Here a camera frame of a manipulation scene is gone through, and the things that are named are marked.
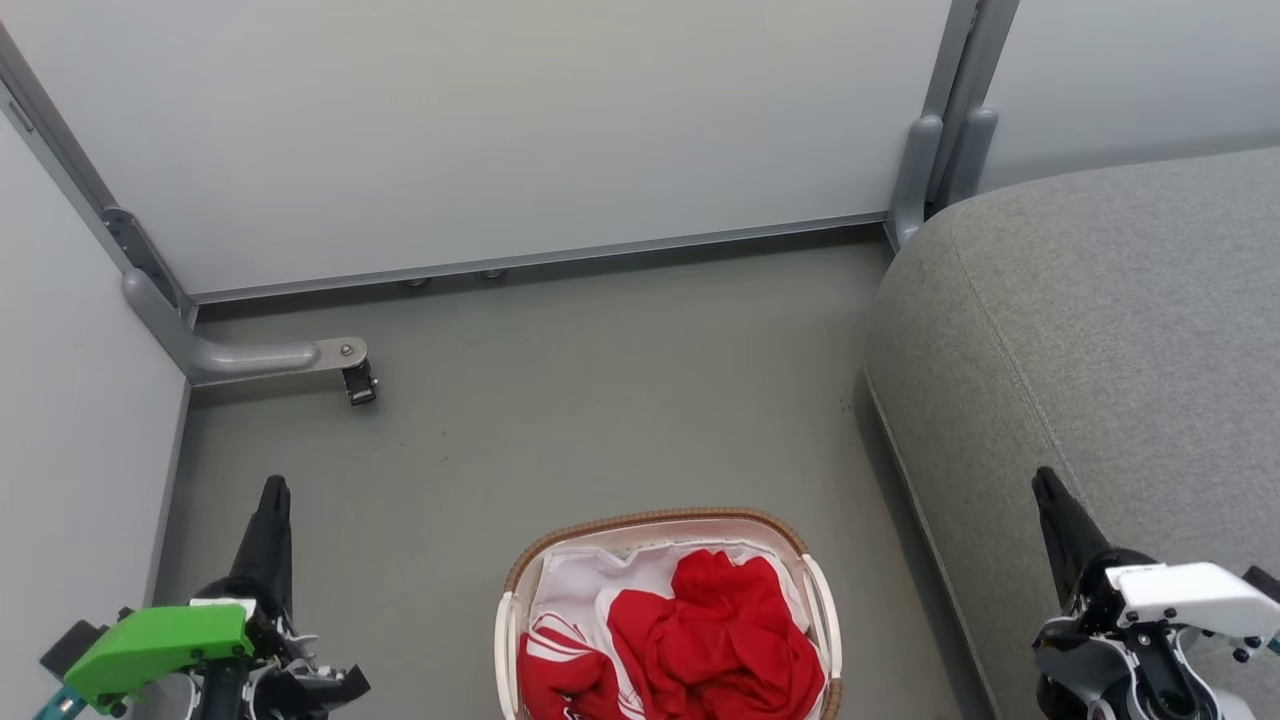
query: white partition panel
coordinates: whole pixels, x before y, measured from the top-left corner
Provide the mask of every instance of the white partition panel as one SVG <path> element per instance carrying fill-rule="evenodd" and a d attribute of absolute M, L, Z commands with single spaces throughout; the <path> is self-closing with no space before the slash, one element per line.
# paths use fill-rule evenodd
<path fill-rule="evenodd" d="M 0 0 L 0 20 L 209 300 L 882 213 L 948 8 Z"/>
<path fill-rule="evenodd" d="M 58 687 L 50 646 L 146 600 L 186 378 L 3 115 L 0 218 L 0 697 L 31 717 Z"/>
<path fill-rule="evenodd" d="M 1280 3 L 1023 0 L 980 190 L 1280 145 Z"/>

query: gray floor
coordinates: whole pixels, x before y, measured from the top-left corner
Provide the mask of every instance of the gray floor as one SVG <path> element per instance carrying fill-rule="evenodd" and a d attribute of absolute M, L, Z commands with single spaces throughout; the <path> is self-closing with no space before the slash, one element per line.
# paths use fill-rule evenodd
<path fill-rule="evenodd" d="M 844 717 L 984 717 L 858 383 L 886 243 L 788 242 L 221 311 L 205 334 L 365 337 L 381 395 L 352 409 L 330 377 L 197 396 L 157 602 L 225 573 L 280 473 L 298 625 L 374 685 L 338 717 L 490 719 L 493 612 L 531 541 L 750 505 L 792 524 L 829 577 Z"/>

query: green robot part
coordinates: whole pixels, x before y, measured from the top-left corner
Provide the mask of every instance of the green robot part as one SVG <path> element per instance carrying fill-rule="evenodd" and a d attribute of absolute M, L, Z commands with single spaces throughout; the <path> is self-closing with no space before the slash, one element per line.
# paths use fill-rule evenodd
<path fill-rule="evenodd" d="M 198 660 L 252 655 L 241 605 L 147 607 L 123 618 L 81 656 L 64 682 L 101 714 L 125 696 Z"/>

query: white basket handle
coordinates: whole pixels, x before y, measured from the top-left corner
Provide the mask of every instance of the white basket handle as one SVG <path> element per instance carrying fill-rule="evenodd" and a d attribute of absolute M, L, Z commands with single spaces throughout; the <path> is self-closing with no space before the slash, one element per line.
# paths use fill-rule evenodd
<path fill-rule="evenodd" d="M 818 652 L 823 653 L 831 662 L 831 678 L 840 678 L 841 666 L 845 664 L 844 650 L 840 641 L 840 618 L 836 615 L 836 598 L 831 596 L 831 587 L 827 585 L 827 575 L 822 573 L 818 561 L 801 555 L 804 560 L 805 580 L 810 592 L 809 606 L 814 611 L 814 633 L 818 635 Z"/>
<path fill-rule="evenodd" d="M 516 602 L 509 591 L 504 592 L 493 621 L 493 673 L 498 678 L 498 702 L 506 720 L 516 720 L 520 710 L 520 688 L 516 684 Z"/>

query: red clothing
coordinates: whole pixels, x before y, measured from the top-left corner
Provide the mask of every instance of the red clothing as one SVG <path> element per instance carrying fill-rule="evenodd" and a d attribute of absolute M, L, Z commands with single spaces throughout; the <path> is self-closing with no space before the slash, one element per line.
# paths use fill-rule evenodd
<path fill-rule="evenodd" d="M 675 598 L 622 591 L 609 610 L 618 656 L 648 720 L 801 720 L 826 685 L 763 557 L 685 557 Z"/>
<path fill-rule="evenodd" d="M 613 661 L 554 614 L 520 637 L 521 696 L 532 720 L 643 720 L 618 694 Z"/>

